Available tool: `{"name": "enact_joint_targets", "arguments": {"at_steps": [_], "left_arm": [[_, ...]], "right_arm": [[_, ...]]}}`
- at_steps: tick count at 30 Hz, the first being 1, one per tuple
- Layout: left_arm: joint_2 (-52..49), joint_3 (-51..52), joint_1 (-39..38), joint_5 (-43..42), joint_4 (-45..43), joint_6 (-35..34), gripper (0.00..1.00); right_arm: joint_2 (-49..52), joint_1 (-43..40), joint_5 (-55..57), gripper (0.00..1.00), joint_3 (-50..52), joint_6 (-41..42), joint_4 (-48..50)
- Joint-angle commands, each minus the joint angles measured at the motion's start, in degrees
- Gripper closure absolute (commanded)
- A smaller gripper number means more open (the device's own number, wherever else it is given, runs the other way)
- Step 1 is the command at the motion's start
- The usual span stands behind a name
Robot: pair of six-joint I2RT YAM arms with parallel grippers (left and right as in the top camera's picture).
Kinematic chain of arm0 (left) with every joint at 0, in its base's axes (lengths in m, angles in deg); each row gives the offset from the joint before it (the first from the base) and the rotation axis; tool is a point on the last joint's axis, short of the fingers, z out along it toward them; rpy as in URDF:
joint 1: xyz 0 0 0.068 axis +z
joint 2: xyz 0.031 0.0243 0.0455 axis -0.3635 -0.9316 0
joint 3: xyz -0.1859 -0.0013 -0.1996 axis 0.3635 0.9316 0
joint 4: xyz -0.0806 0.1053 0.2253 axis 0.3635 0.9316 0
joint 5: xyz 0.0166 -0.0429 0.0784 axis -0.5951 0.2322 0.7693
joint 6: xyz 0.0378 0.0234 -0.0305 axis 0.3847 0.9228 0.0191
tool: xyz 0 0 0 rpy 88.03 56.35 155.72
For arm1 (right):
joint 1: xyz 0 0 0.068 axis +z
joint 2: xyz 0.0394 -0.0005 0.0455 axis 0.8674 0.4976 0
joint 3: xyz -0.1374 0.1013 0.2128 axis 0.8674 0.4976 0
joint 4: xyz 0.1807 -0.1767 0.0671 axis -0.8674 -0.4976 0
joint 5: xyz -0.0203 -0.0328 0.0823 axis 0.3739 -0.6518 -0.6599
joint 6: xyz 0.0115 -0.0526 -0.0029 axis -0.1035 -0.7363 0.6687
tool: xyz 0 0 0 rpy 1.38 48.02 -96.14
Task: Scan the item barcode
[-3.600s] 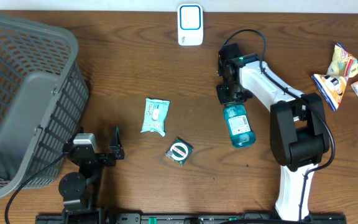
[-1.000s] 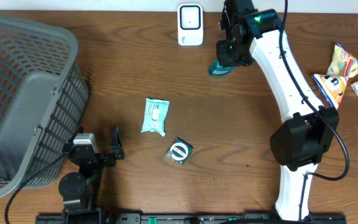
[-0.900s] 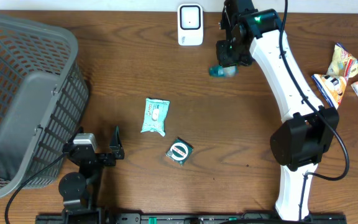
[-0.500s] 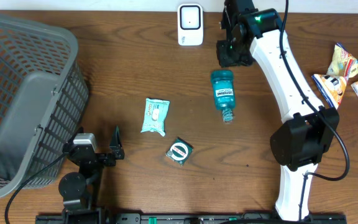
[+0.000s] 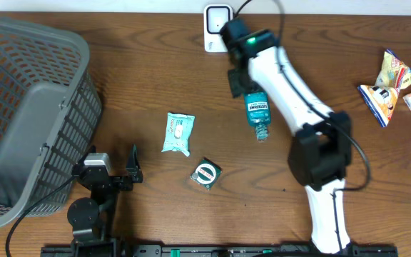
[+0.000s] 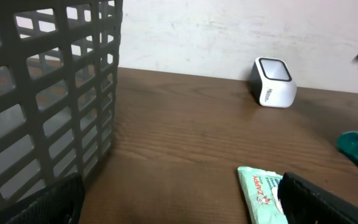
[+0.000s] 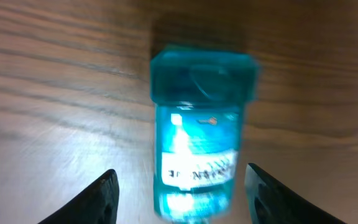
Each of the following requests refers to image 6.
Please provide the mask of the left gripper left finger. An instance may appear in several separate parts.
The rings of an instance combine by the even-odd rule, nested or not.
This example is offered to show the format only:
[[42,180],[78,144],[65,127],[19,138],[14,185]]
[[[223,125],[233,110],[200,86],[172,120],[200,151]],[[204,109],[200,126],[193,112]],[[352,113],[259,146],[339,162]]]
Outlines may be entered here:
[[82,176],[70,174],[0,211],[0,224],[77,224],[85,199]]

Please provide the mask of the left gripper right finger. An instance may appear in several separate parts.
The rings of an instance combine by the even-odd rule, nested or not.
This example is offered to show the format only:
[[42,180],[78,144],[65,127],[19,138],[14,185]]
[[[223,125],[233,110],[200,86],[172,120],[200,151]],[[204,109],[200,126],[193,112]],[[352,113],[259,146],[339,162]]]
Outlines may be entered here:
[[358,224],[358,207],[293,172],[284,173],[278,199],[289,224]]

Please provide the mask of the teal wet wipes pack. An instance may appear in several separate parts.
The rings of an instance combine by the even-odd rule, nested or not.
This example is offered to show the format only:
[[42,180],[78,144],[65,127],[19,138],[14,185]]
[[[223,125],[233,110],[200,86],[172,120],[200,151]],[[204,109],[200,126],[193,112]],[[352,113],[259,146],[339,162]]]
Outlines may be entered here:
[[246,166],[238,167],[237,173],[251,222],[288,224],[278,198],[278,185],[283,176],[272,171]]

